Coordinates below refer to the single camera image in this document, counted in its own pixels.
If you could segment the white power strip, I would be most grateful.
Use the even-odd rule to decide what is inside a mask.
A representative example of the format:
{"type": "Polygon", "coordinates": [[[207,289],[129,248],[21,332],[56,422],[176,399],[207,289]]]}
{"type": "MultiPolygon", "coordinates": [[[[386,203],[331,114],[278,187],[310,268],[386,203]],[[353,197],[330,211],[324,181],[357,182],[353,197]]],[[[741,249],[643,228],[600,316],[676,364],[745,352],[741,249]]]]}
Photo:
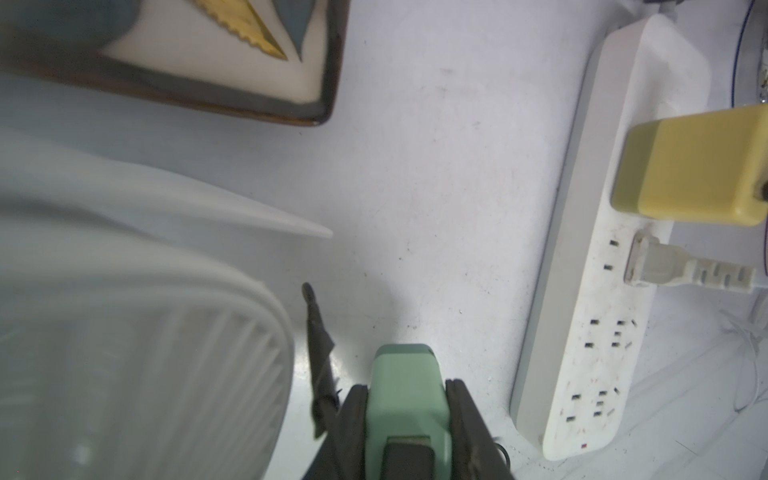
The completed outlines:
{"type": "Polygon", "coordinates": [[[708,60],[663,14],[613,31],[590,57],[510,402],[517,431],[549,461],[616,436],[655,296],[624,280],[633,240],[672,232],[611,206],[625,137],[702,112],[710,85],[708,60]]]}

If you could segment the yellow plug adapter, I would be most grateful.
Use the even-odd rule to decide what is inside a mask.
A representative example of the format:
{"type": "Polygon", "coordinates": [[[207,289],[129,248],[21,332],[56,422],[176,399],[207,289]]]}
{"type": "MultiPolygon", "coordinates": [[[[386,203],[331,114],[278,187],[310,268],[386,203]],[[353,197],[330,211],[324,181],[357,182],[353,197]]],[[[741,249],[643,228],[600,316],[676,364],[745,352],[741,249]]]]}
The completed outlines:
{"type": "Polygon", "coordinates": [[[756,226],[767,217],[767,107],[645,122],[625,139],[611,206],[654,220],[756,226]]]}

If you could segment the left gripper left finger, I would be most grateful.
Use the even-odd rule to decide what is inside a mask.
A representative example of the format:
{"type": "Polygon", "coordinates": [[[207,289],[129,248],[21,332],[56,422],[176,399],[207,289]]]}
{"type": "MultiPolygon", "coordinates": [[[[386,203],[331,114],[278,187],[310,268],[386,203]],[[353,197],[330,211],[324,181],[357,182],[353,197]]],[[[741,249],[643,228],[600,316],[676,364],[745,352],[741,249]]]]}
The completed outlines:
{"type": "Polygon", "coordinates": [[[368,393],[365,385],[354,385],[339,408],[329,395],[313,401],[313,421],[325,438],[304,474],[304,480],[366,478],[368,393]]]}

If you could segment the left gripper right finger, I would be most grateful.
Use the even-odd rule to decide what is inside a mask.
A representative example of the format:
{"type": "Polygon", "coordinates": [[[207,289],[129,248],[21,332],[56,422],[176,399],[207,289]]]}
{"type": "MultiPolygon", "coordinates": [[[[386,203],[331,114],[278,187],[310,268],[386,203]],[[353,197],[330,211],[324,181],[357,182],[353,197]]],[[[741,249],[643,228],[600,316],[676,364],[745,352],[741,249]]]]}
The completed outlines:
{"type": "Polygon", "coordinates": [[[496,446],[462,380],[445,382],[452,438],[451,479],[507,479],[514,476],[496,446]]]}

